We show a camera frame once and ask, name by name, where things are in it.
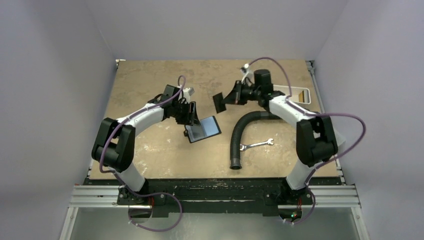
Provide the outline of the black leather card holder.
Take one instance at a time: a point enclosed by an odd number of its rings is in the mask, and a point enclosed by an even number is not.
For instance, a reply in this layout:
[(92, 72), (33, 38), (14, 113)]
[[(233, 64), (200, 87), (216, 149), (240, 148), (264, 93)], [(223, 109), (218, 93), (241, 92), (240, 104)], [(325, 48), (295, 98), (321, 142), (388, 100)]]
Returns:
[(184, 136), (192, 144), (222, 133), (215, 116), (209, 116), (200, 120), (200, 125), (185, 125)]

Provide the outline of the grey credit card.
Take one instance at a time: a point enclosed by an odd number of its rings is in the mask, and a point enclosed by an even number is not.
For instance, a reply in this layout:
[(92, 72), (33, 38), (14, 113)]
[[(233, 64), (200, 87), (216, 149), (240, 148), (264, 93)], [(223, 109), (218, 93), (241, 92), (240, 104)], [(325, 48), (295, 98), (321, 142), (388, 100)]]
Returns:
[(214, 107), (215, 107), (215, 111), (217, 114), (224, 112), (227, 110), (226, 108), (226, 104), (223, 103), (224, 101), (224, 97), (223, 94), (220, 92), (218, 94), (215, 94), (213, 97), (213, 103), (214, 103)]

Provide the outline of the gold credit card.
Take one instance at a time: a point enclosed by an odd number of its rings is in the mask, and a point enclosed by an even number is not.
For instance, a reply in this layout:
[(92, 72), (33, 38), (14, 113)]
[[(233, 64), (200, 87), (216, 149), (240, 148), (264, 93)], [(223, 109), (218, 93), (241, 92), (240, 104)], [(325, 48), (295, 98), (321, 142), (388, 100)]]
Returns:
[(304, 95), (304, 92), (303, 91), (300, 91), (298, 93), (298, 102), (299, 103), (304, 103), (305, 102), (305, 95)]

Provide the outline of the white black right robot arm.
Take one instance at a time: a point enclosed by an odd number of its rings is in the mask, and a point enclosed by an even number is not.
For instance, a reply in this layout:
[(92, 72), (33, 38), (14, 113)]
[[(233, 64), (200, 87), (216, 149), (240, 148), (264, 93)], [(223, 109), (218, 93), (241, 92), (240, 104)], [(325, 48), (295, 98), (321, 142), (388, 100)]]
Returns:
[(230, 168), (241, 168), (240, 143), (244, 127), (251, 121), (284, 120), (296, 130), (295, 149), (297, 162), (292, 171), (285, 177), (277, 194), (288, 204), (294, 203), (306, 191), (307, 184), (314, 169), (321, 163), (326, 163), (338, 152), (335, 131), (332, 120), (328, 116), (317, 116), (292, 102), (287, 95), (274, 89), (271, 73), (267, 69), (253, 72), (254, 83), (237, 80), (230, 93), (223, 96), (218, 93), (213, 96), (217, 113), (226, 110), (227, 105), (245, 105), (256, 101), (263, 108), (245, 115), (233, 129), (230, 143)]

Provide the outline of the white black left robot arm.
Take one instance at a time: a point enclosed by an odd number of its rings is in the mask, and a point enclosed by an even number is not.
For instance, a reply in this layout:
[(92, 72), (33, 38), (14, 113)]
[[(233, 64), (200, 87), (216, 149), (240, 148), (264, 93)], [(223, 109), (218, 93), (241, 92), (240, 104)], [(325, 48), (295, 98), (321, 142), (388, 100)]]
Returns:
[(130, 190), (130, 199), (136, 204), (142, 205), (149, 199), (148, 180), (133, 163), (136, 137), (168, 118), (174, 118), (178, 125), (200, 125), (196, 102), (191, 100), (193, 94), (192, 87), (168, 84), (163, 93), (141, 109), (118, 119), (106, 117), (101, 121), (91, 157), (99, 163), (102, 173), (112, 173), (124, 183)]

